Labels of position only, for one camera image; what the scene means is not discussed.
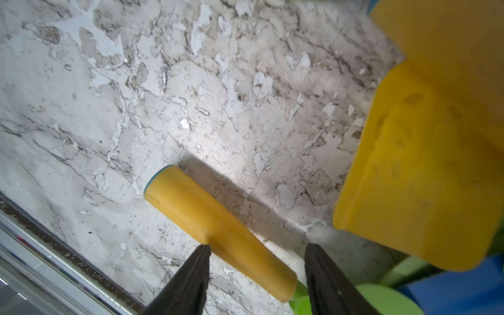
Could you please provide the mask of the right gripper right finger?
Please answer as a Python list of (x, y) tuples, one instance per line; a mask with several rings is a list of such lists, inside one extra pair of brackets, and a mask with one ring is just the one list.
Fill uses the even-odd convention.
[(313, 314), (378, 314), (318, 244), (308, 244), (305, 274)]

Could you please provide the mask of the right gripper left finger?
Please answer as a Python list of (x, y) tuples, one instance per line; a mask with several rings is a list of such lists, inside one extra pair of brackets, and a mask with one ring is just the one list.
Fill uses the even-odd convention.
[(209, 245), (199, 245), (142, 314), (201, 315), (209, 285)]

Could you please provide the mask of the yellow square scoop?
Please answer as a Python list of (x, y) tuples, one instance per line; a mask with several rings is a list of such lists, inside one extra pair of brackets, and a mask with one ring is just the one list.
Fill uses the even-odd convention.
[(405, 54), (379, 84), (333, 226), (444, 270), (503, 216), (503, 2), (373, 1)]

